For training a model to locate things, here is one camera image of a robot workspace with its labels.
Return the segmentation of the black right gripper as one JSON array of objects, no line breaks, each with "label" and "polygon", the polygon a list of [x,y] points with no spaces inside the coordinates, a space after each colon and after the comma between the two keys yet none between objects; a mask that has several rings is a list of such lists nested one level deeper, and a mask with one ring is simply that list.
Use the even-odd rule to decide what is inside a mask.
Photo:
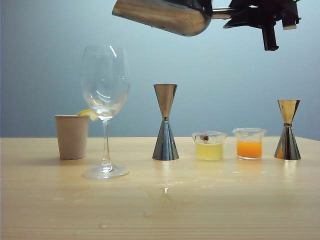
[{"label": "black right gripper", "polygon": [[[251,0],[232,0],[229,7],[241,10],[250,5]],[[284,30],[293,30],[301,20],[296,0],[256,0],[247,10],[248,13],[232,17],[223,28],[249,26],[261,29],[265,51],[276,51],[279,48],[274,29],[278,21],[282,22]]]}]

